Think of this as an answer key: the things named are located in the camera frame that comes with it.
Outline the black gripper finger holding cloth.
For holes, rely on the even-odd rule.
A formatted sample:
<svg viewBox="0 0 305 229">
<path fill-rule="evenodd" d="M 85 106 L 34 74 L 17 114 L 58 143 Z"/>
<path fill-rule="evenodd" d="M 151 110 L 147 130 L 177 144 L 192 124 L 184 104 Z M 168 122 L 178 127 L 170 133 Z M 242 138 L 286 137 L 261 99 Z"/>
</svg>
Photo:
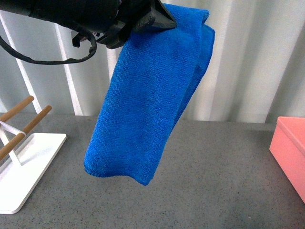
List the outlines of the black gripper finger holding cloth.
<svg viewBox="0 0 305 229">
<path fill-rule="evenodd" d="M 175 18 L 160 0 L 147 0 L 138 13 L 139 19 L 133 25 L 135 33 L 160 32 L 177 26 Z"/>
</svg>

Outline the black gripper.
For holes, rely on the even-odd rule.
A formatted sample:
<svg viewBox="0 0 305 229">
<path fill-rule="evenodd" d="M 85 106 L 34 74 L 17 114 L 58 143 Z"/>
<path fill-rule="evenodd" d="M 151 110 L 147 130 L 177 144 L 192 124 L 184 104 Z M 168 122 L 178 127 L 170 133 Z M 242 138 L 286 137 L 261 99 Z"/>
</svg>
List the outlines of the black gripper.
<svg viewBox="0 0 305 229">
<path fill-rule="evenodd" d="M 98 43 L 109 49 L 122 47 L 134 24 L 155 8 L 154 0 L 2 0 L 3 11 L 57 23 L 76 23 L 102 33 Z"/>
</svg>

